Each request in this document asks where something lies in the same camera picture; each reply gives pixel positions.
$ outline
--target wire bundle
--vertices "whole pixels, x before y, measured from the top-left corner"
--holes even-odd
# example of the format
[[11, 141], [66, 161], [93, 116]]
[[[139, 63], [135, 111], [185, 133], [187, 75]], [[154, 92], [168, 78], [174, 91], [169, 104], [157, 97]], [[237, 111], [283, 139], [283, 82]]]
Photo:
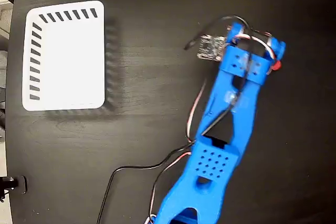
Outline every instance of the wire bundle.
[[[239, 16], [236, 16], [236, 15], [229, 15], [229, 16], [223, 16], [223, 17], [220, 17], [218, 19], [215, 19], [213, 20], [212, 22], [210, 22], [209, 24], [207, 24], [198, 34], [196, 34], [196, 36], [190, 40], [186, 46], [184, 47], [185, 50], [188, 50], [190, 49], [191, 47], [193, 47], [196, 42], [199, 40], [199, 38], [201, 37], [201, 35], [205, 34], [205, 32], [211, 28], [212, 26], [214, 26], [215, 24], [217, 24], [219, 21], [224, 21], [224, 20], [229, 20], [229, 19], [235, 19], [235, 20], [238, 20], [240, 21], [241, 23], [243, 23], [243, 25], [246, 27], [247, 29], [247, 34], [246, 35], [239, 35], [237, 36], [237, 39], [253, 39], [253, 40], [256, 40], [258, 41], [255, 37], [252, 36], [252, 32], [253, 30], [251, 29], [251, 27], [249, 26], [249, 24], [244, 20], [242, 19], [241, 17]], [[248, 75], [248, 72], [249, 72], [249, 67], [250, 67], [250, 64], [251, 64], [251, 58], [252, 58], [252, 43], [249, 44], [249, 48], [248, 48], [248, 62], [247, 62], [247, 67], [245, 69], [245, 72], [244, 72], [244, 76], [243, 76], [243, 79], [242, 79], [242, 82], [240, 84], [240, 87], [238, 89], [238, 92], [235, 96], [234, 99], [232, 99], [230, 105], [228, 106], [228, 108], [223, 111], [219, 117], [214, 120], [214, 122], [212, 122], [208, 127], [207, 129], [202, 133], [202, 135], [206, 134], [216, 123], [218, 123], [234, 106], [235, 104], [237, 103], [242, 91], [243, 91], [243, 88], [245, 86], [245, 83], [246, 83], [246, 79], [247, 79], [247, 75]], [[101, 218], [102, 218], [102, 214], [103, 214], [103, 211], [104, 211], [104, 207], [105, 207], [105, 204], [106, 204], [106, 201], [107, 201], [107, 197], [108, 197], [108, 194], [109, 194], [109, 191], [110, 191], [110, 188], [111, 188], [111, 185], [112, 185], [112, 181], [116, 175], [117, 172], [121, 171], [121, 170], [124, 170], [124, 169], [141, 169], [141, 170], [149, 170], [149, 169], [155, 169], [155, 168], [158, 168], [158, 167], [161, 167], [162, 165], [164, 165], [174, 154], [178, 153], [178, 152], [184, 152], [182, 153], [180, 156], [178, 156], [173, 162], [171, 162], [170, 164], [168, 164], [159, 174], [158, 176], [156, 177], [155, 181], [154, 181], [154, 184], [153, 184], [153, 187], [152, 187], [152, 192], [151, 192], [151, 199], [150, 199], [150, 205], [149, 205], [149, 212], [148, 212], [148, 217], [147, 217], [147, 220], [145, 221], [145, 224], [148, 224], [148, 223], [151, 223], [153, 224], [153, 220], [152, 218], [153, 217], [156, 217], [156, 215], [152, 214], [152, 209], [153, 209], [153, 204], [154, 204], [154, 197], [155, 197], [155, 190], [156, 190], [156, 184], [160, 178], [160, 176], [165, 173], [169, 168], [171, 168], [172, 166], [174, 166], [176, 163], [178, 163], [183, 157], [185, 156], [189, 156], [191, 155], [191, 152], [188, 151], [188, 149], [195, 143], [195, 140], [191, 139], [190, 137], [190, 129], [191, 129], [191, 124], [192, 124], [192, 120], [193, 120], [193, 116], [194, 116], [194, 112], [196, 110], [196, 107], [197, 107], [197, 104], [202, 96], [202, 93], [204, 91], [204, 87], [205, 87], [205, 84], [206, 84], [206, 81], [204, 81], [202, 87], [201, 87], [201, 90], [199, 91], [194, 103], [193, 103], [193, 106], [191, 107], [191, 110], [190, 110], [190, 113], [189, 113], [189, 117], [187, 119], [187, 124], [186, 124], [186, 138], [188, 140], [188, 143], [186, 145], [183, 145], [175, 150], [172, 150], [161, 162], [155, 164], [155, 165], [149, 165], [149, 166], [121, 166], [117, 169], [115, 169], [111, 176], [110, 176], [110, 179], [109, 179], [109, 182], [107, 184], [107, 188], [106, 188], [106, 191], [105, 191], [105, 194], [104, 194], [104, 198], [103, 198], [103, 201], [102, 201], [102, 204], [101, 204], [101, 207], [100, 207], [100, 211], [99, 211], [99, 214], [98, 214], [98, 218], [97, 218], [97, 224], [100, 224], [101, 222]]]

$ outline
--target mounting hole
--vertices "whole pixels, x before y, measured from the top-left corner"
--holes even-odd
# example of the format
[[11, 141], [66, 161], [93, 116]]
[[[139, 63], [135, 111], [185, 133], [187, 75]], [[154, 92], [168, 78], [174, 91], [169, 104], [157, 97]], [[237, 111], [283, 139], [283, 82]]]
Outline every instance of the mounting hole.
[[199, 176], [196, 181], [196, 188], [202, 193], [207, 194], [212, 185], [212, 180]]

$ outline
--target red component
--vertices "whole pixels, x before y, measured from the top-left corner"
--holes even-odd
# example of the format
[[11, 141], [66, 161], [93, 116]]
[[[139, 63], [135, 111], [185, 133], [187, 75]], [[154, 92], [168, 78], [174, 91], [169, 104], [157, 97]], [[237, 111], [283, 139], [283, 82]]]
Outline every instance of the red component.
[[273, 71], [277, 71], [277, 70], [279, 70], [280, 68], [281, 68], [281, 61], [280, 61], [280, 60], [277, 60], [277, 62], [275, 62], [275, 64], [271, 66], [271, 69], [272, 69]]

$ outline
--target white wire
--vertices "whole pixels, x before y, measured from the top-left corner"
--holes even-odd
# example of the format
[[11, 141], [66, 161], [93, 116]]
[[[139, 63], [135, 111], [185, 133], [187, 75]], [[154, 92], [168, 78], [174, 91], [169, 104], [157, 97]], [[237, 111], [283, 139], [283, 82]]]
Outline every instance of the white wire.
[[197, 107], [197, 104], [198, 102], [200, 101], [200, 98], [202, 96], [202, 93], [204, 91], [204, 88], [205, 88], [205, 84], [206, 84], [206, 80], [204, 80], [203, 82], [203, 85], [201, 87], [201, 90], [199, 91], [195, 101], [194, 101], [194, 104], [190, 110], [190, 114], [189, 114], [189, 117], [188, 117], [188, 120], [187, 120], [187, 130], [186, 130], [186, 134], [187, 134], [187, 139], [188, 139], [188, 142], [190, 143], [191, 142], [191, 139], [190, 139], [190, 128], [191, 128], [191, 123], [193, 122], [193, 117], [194, 117], [194, 113], [195, 113], [195, 109]]
[[[240, 38], [250, 39], [250, 36], [247, 35], [247, 34], [238, 34], [238, 35], [235, 36], [235, 39], [240, 39]], [[252, 40], [255, 40], [255, 41], [259, 42], [260, 44], [262, 44], [262, 45], [266, 48], [266, 50], [268, 51], [268, 53], [269, 53], [269, 55], [271, 56], [271, 58], [272, 58], [273, 60], [276, 59], [275, 54], [274, 54], [273, 50], [270, 48], [269, 45], [267, 45], [267, 44], [266, 44], [265, 42], [263, 42], [261, 39], [259, 39], [259, 38], [257, 38], [257, 37], [254, 37], [254, 36], [252, 36]]]
[[144, 224], [148, 224], [153, 217], [156, 217], [156, 215], [151, 214], [150, 217], [148, 216]]

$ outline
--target black table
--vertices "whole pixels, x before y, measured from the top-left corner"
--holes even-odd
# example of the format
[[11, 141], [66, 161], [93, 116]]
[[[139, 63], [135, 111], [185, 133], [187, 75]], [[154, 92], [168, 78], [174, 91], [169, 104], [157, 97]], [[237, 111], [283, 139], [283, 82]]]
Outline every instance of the black table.
[[[227, 187], [219, 223], [336, 220], [333, 0], [100, 0], [106, 16], [107, 103], [90, 111], [25, 111], [26, 14], [77, 1], [88, 0], [15, 0], [7, 166], [9, 175], [27, 177], [29, 191], [10, 197], [14, 224], [95, 223], [116, 167], [154, 164], [185, 143], [190, 105], [216, 67], [196, 59], [196, 48], [182, 48], [222, 13], [245, 17], [288, 47], [282, 70], [269, 76], [260, 93], [254, 133]], [[182, 168], [183, 163], [160, 180], [155, 211]], [[103, 223], [143, 223], [158, 172], [119, 174]]]

